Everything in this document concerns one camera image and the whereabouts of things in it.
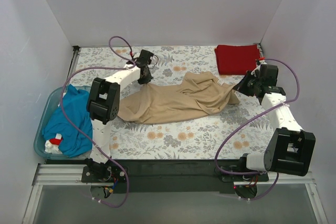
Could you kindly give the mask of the beige t shirt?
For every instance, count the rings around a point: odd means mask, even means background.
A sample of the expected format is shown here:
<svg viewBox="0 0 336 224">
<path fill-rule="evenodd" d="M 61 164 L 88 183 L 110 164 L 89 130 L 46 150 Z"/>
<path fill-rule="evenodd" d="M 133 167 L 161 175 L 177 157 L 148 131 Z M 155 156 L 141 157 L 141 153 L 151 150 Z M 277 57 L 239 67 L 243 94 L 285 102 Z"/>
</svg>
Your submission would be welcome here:
<svg viewBox="0 0 336 224">
<path fill-rule="evenodd" d="M 120 101 L 118 117 L 139 124 L 164 124 L 217 114 L 228 104 L 239 103 L 234 86 L 218 81 L 211 72 L 188 72 L 181 84 L 145 84 Z"/>
</svg>

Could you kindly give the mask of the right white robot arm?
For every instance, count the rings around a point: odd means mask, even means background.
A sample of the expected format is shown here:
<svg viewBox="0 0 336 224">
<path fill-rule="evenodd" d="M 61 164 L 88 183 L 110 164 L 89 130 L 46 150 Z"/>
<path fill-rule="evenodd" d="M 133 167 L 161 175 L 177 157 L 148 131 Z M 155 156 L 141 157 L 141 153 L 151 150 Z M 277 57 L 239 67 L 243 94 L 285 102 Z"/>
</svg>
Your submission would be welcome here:
<svg viewBox="0 0 336 224">
<path fill-rule="evenodd" d="M 246 162 L 238 166 L 238 176 L 251 180 L 258 172 L 278 172 L 305 176 L 309 170 L 316 138 L 297 123 L 286 103 L 286 93 L 276 86 L 277 70 L 262 74 L 261 71 L 247 71 L 234 90 L 258 98 L 264 110 L 277 105 L 267 113 L 274 130 L 271 140 L 262 154 L 244 154 Z"/>
</svg>

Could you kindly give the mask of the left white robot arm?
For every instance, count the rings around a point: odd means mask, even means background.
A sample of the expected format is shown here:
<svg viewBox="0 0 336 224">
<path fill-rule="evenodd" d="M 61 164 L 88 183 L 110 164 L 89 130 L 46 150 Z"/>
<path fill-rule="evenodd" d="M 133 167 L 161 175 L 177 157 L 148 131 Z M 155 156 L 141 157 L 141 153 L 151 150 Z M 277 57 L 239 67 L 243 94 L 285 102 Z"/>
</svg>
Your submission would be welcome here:
<svg viewBox="0 0 336 224">
<path fill-rule="evenodd" d="M 103 79 L 93 80 L 87 110 L 91 118 L 94 141 L 90 158 L 99 164 L 93 170 L 93 175 L 98 181 L 106 182 L 112 175 L 111 168 L 105 163 L 111 158 L 110 131 L 112 121 L 119 112 L 121 91 L 135 81 L 139 84 L 147 84 L 151 80 L 148 63 L 137 63 L 136 66 L 125 65 L 123 70 Z"/>
</svg>

